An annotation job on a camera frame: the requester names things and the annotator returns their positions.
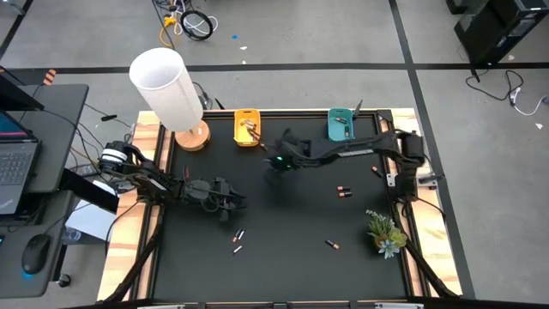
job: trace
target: laptop keyboard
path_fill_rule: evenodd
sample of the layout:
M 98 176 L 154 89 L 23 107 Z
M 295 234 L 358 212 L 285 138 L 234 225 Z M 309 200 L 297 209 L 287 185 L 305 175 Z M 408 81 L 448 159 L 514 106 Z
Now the laptop keyboard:
M 25 182 L 32 152 L 0 153 L 0 185 L 21 185 Z

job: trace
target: gray floor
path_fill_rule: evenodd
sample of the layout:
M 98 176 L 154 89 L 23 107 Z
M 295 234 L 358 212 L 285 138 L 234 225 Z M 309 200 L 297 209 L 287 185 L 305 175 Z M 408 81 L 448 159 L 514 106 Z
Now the gray floor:
M 464 63 L 465 51 L 444 0 L 398 0 L 415 63 Z M 8 68 L 128 66 L 139 53 L 160 46 L 159 22 L 147 2 L 118 0 L 35 1 L 0 64 Z M 207 42 L 178 38 L 187 64 L 402 63 L 390 7 L 384 0 L 195 0 L 220 20 Z M 0 6 L 0 26 L 11 12 Z M 549 19 L 510 54 L 514 62 L 548 62 Z M 248 46 L 246 51 L 240 46 Z M 549 94 L 549 70 L 518 70 L 526 84 L 518 99 L 531 111 Z M 502 70 L 480 86 L 503 95 Z M 549 106 L 523 117 L 507 102 L 465 86 L 468 70 L 418 71 L 427 111 L 449 180 L 462 242 L 477 297 L 549 302 L 546 153 Z M 354 106 L 415 107 L 406 71 L 301 70 L 192 73 L 227 108 Z M 147 105 L 125 74 L 58 75 L 56 83 L 90 85 L 87 103 L 131 123 Z M 101 123 L 86 109 L 82 122 L 102 141 L 126 129 Z M 535 124 L 543 124 L 539 130 Z M 69 159 L 68 166 L 74 165 Z M 77 278 L 52 286 L 36 300 L 0 300 L 0 307 L 60 307 L 92 303 L 104 258 L 100 245 L 68 252 L 65 269 Z

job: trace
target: white paper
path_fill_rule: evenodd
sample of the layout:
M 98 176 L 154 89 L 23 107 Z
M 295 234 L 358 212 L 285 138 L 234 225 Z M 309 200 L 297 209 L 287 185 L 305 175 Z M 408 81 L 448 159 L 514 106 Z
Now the white paper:
M 110 186 L 105 185 L 100 181 L 95 180 L 94 185 L 97 185 L 99 188 L 112 195 L 117 195 Z M 81 200 L 78 205 L 76 205 L 75 209 L 79 209 L 86 204 L 88 204 L 87 201 Z M 92 204 L 73 212 L 65 223 L 65 226 L 90 234 L 98 239 L 106 240 L 106 233 L 115 218 L 115 214 Z

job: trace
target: potted plant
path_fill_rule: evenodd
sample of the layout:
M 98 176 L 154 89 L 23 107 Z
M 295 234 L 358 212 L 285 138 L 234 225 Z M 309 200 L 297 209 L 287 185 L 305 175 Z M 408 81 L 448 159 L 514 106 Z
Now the potted plant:
M 370 232 L 368 234 L 373 237 L 374 244 L 379 249 L 378 252 L 384 254 L 385 258 L 392 258 L 406 245 L 406 234 L 401 232 L 400 228 L 395 227 L 391 218 L 369 209 L 366 210 L 366 214 L 370 216 Z

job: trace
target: white lamp shade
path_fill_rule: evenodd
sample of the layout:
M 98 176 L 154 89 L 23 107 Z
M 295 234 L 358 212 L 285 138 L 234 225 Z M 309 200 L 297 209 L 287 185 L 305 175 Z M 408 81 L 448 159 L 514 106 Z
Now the white lamp shade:
M 168 130 L 185 131 L 200 124 L 202 104 L 176 51 L 145 51 L 131 63 L 130 80 Z

